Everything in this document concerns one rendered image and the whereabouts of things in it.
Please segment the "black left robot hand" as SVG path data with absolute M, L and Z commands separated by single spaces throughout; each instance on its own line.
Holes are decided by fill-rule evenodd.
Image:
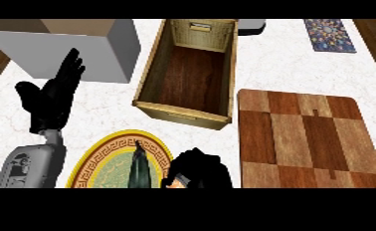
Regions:
M 43 88 L 25 81 L 16 84 L 15 90 L 21 97 L 22 108 L 31 114 L 31 133 L 39 134 L 47 129 L 61 130 L 65 127 L 84 72 L 80 51 L 72 48 L 56 77 L 47 81 Z

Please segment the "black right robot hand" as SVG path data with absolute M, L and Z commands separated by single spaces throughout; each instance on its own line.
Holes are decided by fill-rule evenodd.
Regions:
M 217 155 L 205 154 L 196 147 L 183 152 L 171 162 L 168 177 L 162 179 L 161 188 L 168 188 L 182 175 L 187 188 L 229 189 L 232 180 L 226 165 Z

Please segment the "checkered wooden cutting board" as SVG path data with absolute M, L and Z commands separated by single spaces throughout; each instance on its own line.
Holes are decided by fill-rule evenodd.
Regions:
M 244 188 L 376 188 L 376 148 L 351 98 L 242 89 L 238 120 Z

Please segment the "rectangular wicker basket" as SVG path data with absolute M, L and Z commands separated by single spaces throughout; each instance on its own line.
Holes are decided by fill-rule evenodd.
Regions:
M 238 21 L 165 19 L 133 100 L 149 117 L 220 130 L 232 123 Z

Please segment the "dark green pointed object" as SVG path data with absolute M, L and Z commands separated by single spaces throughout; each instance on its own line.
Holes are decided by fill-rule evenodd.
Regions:
M 146 151 L 145 151 L 139 141 L 136 141 L 136 146 L 137 146 L 137 149 L 136 149 L 134 155 L 133 155 L 128 187 L 130 188 L 151 188 L 152 187 L 152 177 L 151 177 L 148 154 L 146 154 Z

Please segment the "brown wooden edge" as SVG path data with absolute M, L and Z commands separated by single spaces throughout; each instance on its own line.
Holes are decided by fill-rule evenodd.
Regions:
M 8 67 L 9 62 L 11 62 L 11 58 L 3 53 L 3 51 L 0 51 L 0 75 Z

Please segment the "large grey box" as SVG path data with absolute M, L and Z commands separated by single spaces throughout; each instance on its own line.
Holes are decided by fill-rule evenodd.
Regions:
M 52 34 L 43 19 L 0 19 L 0 50 L 36 79 L 56 76 L 72 48 L 80 51 L 86 82 L 131 81 L 142 44 L 133 19 L 114 19 L 106 36 Z

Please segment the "yellow rimmed green plate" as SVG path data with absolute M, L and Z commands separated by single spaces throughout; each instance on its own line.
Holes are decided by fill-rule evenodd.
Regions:
M 146 150 L 152 188 L 161 187 L 174 159 L 164 142 L 146 131 L 121 130 L 87 150 L 68 179 L 68 188 L 127 188 L 136 142 Z

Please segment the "tan flat panel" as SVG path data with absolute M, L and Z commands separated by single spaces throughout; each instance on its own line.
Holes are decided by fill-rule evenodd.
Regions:
M 43 19 L 44 26 L 52 34 L 70 34 L 86 36 L 106 36 L 114 19 Z

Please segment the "grey and black appliance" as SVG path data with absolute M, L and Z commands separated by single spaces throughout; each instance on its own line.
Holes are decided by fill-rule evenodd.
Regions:
M 263 33 L 264 28 L 266 28 L 264 19 L 241 19 L 238 21 L 239 36 L 258 35 Z

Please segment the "blue patterned placemat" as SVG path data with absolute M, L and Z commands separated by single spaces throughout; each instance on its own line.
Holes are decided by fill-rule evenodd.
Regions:
M 356 47 L 339 19 L 305 19 L 304 25 L 316 52 L 356 53 Z

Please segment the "brown wooden panel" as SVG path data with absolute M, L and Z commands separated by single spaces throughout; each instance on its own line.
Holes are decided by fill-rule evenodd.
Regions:
M 354 19 L 353 22 L 376 62 L 376 19 Z

